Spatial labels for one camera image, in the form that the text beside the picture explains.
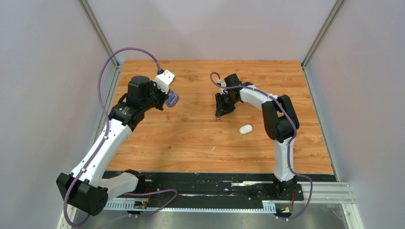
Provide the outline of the blue-grey earbud case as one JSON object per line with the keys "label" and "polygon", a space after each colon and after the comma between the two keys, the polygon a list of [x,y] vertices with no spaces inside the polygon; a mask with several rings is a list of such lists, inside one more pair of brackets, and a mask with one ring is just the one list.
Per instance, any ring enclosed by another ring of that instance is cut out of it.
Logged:
{"label": "blue-grey earbud case", "polygon": [[177,93],[175,93],[174,91],[170,91],[168,94],[168,98],[164,103],[166,104],[167,107],[172,108],[177,104],[179,99],[180,97],[178,96]]}

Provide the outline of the white earbud charging case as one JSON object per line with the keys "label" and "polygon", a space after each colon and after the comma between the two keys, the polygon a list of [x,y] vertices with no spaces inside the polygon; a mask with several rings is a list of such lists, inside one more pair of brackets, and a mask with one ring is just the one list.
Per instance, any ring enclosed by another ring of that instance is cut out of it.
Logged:
{"label": "white earbud charging case", "polygon": [[253,131],[253,127],[251,125],[244,125],[242,127],[240,127],[239,132],[242,135],[246,135],[249,134]]}

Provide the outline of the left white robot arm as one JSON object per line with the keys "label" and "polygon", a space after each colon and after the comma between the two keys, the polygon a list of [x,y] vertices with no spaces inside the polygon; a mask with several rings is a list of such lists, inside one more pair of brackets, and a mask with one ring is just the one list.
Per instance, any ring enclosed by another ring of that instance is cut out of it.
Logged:
{"label": "left white robot arm", "polygon": [[157,75],[154,80],[146,76],[134,76],[107,117],[107,125],[70,174],[61,173],[57,186],[67,204],[91,215],[98,215],[107,202],[125,193],[141,197],[146,192],[144,176],[132,169],[113,178],[103,174],[123,142],[144,119],[145,113],[156,108],[163,110],[171,95],[170,86],[175,76],[169,73]]}

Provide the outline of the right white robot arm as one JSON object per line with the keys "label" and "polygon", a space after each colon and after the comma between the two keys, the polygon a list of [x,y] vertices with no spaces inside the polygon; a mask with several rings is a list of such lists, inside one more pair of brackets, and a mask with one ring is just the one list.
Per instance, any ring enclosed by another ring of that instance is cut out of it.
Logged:
{"label": "right white robot arm", "polygon": [[250,82],[243,83],[235,73],[212,82],[220,88],[215,95],[216,121],[233,112],[237,102],[248,103],[261,110],[266,134],[273,141],[275,150],[273,194],[278,199],[287,198],[297,184],[292,151],[299,129],[290,97],[269,94]]}

